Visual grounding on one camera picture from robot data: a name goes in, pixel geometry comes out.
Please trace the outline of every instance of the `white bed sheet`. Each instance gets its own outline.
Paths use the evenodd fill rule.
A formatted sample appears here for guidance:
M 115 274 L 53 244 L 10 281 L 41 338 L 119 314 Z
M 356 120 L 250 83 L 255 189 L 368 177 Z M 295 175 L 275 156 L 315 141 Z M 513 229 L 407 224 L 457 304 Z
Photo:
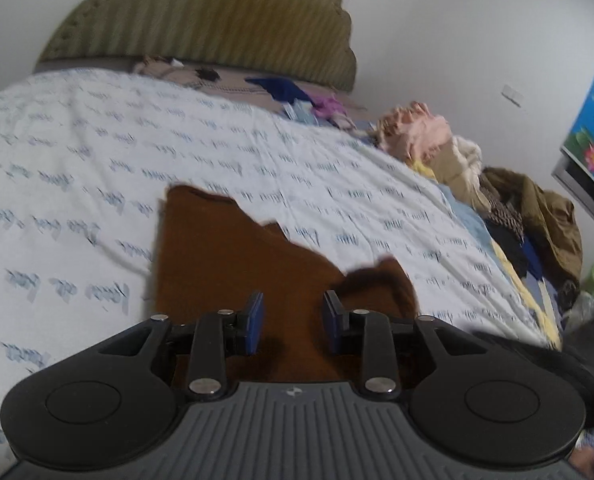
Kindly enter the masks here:
M 0 403 L 17 381 L 142 320 L 165 189 L 232 196 L 342 270 L 393 254 L 421 311 L 543 343 L 435 184 L 332 128 L 103 70 L 0 93 Z M 0 472 L 12 463 L 0 429 Z

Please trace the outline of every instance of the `bed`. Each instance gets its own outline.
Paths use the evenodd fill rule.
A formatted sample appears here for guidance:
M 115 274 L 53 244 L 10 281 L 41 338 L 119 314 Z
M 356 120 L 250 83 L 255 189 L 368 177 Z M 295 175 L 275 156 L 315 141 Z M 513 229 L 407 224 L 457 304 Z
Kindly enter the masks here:
M 99 61 L 161 54 L 350 91 L 341 0 L 281 2 L 87 0 L 40 59 L 62 70 L 0 92 L 0 404 L 27 375 L 153 311 L 159 213 L 180 182 L 233 197 L 344 271 L 393 254 L 424 314 L 544 344 L 446 189 L 335 128 Z M 248 21 L 232 30 L 238 16 Z M 284 33 L 260 47 L 277 23 Z M 0 429 L 0 473 L 13 461 Z

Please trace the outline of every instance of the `green leaf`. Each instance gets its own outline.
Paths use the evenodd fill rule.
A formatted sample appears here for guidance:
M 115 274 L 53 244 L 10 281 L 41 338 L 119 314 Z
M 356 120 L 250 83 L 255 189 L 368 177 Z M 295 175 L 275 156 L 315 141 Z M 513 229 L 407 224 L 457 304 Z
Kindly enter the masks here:
M 579 143 L 579 147 L 583 151 L 587 150 L 592 144 L 594 144 L 594 139 L 592 138 L 590 131 L 584 126 L 582 126 L 581 129 L 576 134 L 574 134 L 574 137 Z

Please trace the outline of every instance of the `headboard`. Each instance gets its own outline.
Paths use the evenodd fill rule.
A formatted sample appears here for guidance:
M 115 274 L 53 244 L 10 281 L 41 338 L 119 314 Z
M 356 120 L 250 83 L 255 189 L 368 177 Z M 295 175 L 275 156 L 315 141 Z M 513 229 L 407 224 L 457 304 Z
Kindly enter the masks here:
M 357 62 L 342 0 L 85 0 L 40 61 L 172 56 L 351 90 Z

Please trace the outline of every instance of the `silver bolt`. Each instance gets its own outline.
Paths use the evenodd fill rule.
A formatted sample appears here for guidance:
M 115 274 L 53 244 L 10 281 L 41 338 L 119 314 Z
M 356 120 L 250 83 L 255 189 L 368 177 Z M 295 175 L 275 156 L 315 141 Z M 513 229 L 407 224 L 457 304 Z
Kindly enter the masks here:
M 397 384 L 387 377 L 372 377 L 365 382 L 364 386 L 366 390 L 375 394 L 389 394 L 394 391 Z
M 219 391 L 221 383 L 215 379 L 203 377 L 201 379 L 195 379 L 188 387 L 191 392 L 199 395 L 211 395 Z

